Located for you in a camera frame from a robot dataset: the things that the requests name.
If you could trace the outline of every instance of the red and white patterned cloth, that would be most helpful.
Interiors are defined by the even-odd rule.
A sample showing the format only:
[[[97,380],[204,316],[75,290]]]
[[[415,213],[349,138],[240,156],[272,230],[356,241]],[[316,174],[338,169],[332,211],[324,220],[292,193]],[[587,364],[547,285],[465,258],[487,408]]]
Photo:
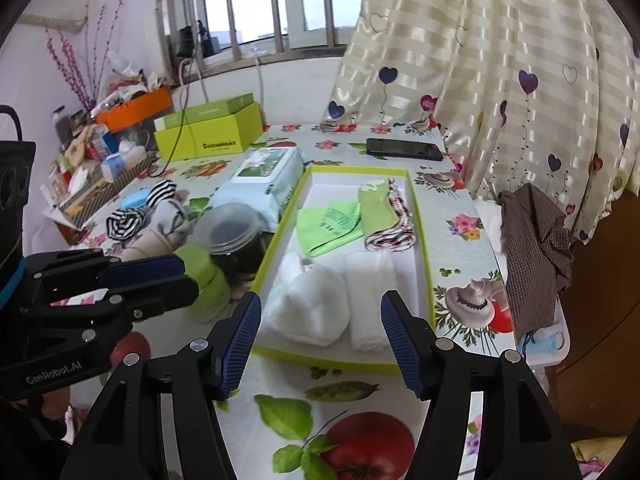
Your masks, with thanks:
[[[364,245],[368,250],[389,249],[391,251],[404,251],[415,244],[411,213],[409,213],[404,200],[402,200],[396,181],[392,178],[389,179],[389,203],[396,216],[398,216],[398,223],[393,227],[367,236],[364,240]]]

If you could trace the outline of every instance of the white wall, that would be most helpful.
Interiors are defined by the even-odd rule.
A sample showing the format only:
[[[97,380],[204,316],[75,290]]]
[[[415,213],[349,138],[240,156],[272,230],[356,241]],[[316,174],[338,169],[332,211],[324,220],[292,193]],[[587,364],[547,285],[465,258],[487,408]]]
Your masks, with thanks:
[[[98,52],[111,25],[118,0],[92,0],[90,51],[93,31],[101,5],[107,5],[105,24],[98,38]],[[85,0],[32,0],[26,12],[56,18],[79,19],[84,16]],[[116,28],[111,47],[145,72],[161,69],[159,40],[156,36],[155,0],[125,0],[122,19]],[[76,48],[80,66],[84,66],[84,35],[70,38]],[[36,163],[31,177],[30,202],[25,211],[25,253],[64,248],[62,238],[52,222],[41,215],[46,202],[39,187],[48,175],[49,163],[57,153],[58,140],[50,113],[65,105],[79,110],[78,99],[63,80],[46,49],[47,37],[42,28],[16,25],[0,49],[0,102],[13,106],[22,122],[24,137],[37,143]],[[334,84],[339,59],[291,61],[262,67],[264,111],[271,124],[315,123],[320,120]],[[210,98],[254,92],[258,98],[255,68],[230,72],[206,79]],[[190,89],[190,105],[204,102],[199,83]],[[0,116],[0,139],[14,137],[13,128]]]

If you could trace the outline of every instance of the window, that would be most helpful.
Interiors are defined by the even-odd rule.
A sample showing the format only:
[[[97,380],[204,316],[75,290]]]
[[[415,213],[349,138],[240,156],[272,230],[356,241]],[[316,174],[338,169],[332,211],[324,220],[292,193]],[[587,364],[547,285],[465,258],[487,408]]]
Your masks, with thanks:
[[[351,39],[361,0],[158,0],[165,63],[193,53],[198,22],[203,75],[301,57],[341,56]]]

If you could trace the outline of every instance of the black smartphone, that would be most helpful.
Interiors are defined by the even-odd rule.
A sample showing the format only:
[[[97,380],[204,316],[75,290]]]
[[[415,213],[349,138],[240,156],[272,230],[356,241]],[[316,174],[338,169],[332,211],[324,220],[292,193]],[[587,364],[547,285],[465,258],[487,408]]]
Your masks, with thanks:
[[[442,160],[442,152],[435,144],[399,139],[367,139],[367,155],[423,158],[437,162]]]

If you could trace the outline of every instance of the floral tablecloth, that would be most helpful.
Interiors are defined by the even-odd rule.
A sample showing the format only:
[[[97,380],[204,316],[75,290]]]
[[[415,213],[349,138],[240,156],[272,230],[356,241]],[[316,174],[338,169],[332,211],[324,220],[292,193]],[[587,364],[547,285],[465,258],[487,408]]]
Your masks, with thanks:
[[[471,196],[458,177],[456,162],[448,156],[442,162],[369,156],[365,142],[371,136],[434,142],[445,151],[433,121],[422,128],[359,128],[349,124],[336,132],[324,132],[313,125],[267,126],[252,150],[297,145],[308,164],[408,169],[421,204],[436,297],[436,333],[478,353],[495,356],[514,348],[509,311],[500,299],[504,297],[500,295],[502,277]],[[245,157],[241,154],[171,163],[156,178],[140,175],[122,195],[170,178],[197,217],[206,209],[210,195]],[[152,168],[152,173],[163,166]],[[122,252],[123,244],[109,240],[104,225],[118,203],[119,198],[115,198],[98,212],[78,248],[103,248],[116,256]],[[472,280],[497,291],[491,301],[495,315],[481,328],[477,324],[476,328],[462,325],[447,307],[447,292],[465,287]],[[206,336],[210,326],[192,321],[182,309],[149,319],[135,329],[145,334],[152,356],[158,357]],[[169,422],[170,400],[164,407],[163,416]],[[239,390],[227,402],[218,404],[218,418],[240,480],[346,480],[377,478],[382,473],[385,479],[394,480],[404,475],[411,460],[427,407],[405,388],[399,376],[308,368],[251,356]],[[471,478],[475,467],[481,412],[482,395],[473,394],[460,467],[464,478]],[[164,434],[167,440],[174,438],[172,431],[165,430]],[[175,447],[167,449],[169,468],[179,471]],[[358,470],[353,468],[354,463],[360,464]]]

